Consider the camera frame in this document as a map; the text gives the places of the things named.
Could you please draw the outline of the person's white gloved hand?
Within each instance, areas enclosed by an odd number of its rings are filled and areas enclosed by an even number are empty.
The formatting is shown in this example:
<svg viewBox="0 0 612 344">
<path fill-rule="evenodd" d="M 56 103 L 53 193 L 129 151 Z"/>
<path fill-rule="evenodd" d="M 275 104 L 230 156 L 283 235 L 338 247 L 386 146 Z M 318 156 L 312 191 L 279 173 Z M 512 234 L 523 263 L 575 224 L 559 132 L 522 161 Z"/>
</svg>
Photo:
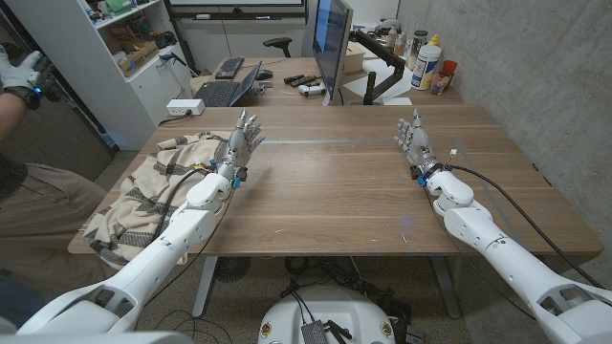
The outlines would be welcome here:
<svg viewBox="0 0 612 344">
<path fill-rule="evenodd" d="M 11 59 L 20 55 L 14 44 L 1 46 L 1 84 L 4 93 L 21 98 L 30 110 L 40 107 L 41 98 L 51 102 L 62 99 L 62 89 L 55 79 L 55 66 L 40 51 L 33 51 L 14 66 Z"/>
</svg>

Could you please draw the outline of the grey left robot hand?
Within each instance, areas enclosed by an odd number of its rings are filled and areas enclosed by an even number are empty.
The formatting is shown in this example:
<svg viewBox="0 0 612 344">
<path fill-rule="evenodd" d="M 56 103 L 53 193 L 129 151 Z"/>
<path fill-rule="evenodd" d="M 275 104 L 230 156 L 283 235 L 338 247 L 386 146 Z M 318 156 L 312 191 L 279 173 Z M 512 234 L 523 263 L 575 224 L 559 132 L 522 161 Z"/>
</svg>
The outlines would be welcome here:
<svg viewBox="0 0 612 344">
<path fill-rule="evenodd" d="M 216 173 L 229 181 L 235 179 L 236 173 L 244 169 L 257 146 L 265 139 L 258 137 L 260 124 L 256 123 L 257 115 L 249 116 L 246 108 L 236 121 L 235 128 L 229 136 L 227 149 L 224 151 Z"/>
</svg>

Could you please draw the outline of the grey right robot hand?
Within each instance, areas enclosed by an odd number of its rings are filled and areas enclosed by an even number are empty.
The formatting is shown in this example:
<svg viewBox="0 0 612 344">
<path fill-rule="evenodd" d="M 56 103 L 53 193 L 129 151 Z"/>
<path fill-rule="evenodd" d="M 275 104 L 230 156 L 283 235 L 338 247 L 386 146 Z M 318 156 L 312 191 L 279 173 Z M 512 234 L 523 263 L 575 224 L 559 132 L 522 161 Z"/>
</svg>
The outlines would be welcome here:
<svg viewBox="0 0 612 344">
<path fill-rule="evenodd" d="M 412 121 L 400 118 L 397 129 L 398 135 L 394 140 L 406 154 L 413 180 L 422 178 L 426 182 L 433 174 L 442 170 L 442 164 L 436 158 L 429 136 L 423 128 L 418 108 L 413 111 Z"/>
</svg>

